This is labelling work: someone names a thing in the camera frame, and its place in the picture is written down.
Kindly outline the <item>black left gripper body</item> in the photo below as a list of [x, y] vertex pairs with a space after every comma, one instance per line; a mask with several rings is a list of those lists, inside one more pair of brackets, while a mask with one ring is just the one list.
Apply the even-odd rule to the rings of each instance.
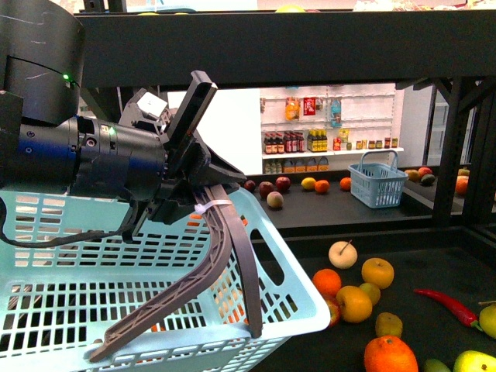
[[193, 202], [185, 179], [164, 180], [167, 159], [164, 143], [170, 125], [153, 121], [139, 103], [151, 98], [139, 91], [126, 106], [127, 125], [80, 117], [77, 120], [77, 166], [69, 193], [78, 197], [115, 198], [130, 210], [117, 234], [127, 243], [145, 219], [182, 212]]

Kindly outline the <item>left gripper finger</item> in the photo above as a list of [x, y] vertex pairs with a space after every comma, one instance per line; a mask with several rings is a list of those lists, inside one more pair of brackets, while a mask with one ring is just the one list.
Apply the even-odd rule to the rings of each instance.
[[217, 86], [204, 71], [192, 71], [192, 81], [172, 122], [165, 132], [167, 159], [164, 180], [185, 179], [206, 182], [212, 169], [212, 154], [197, 127], [217, 92]]
[[189, 174], [194, 188], [221, 185], [228, 194], [238, 190], [247, 181], [246, 175], [232, 164], [209, 150], [195, 163]]

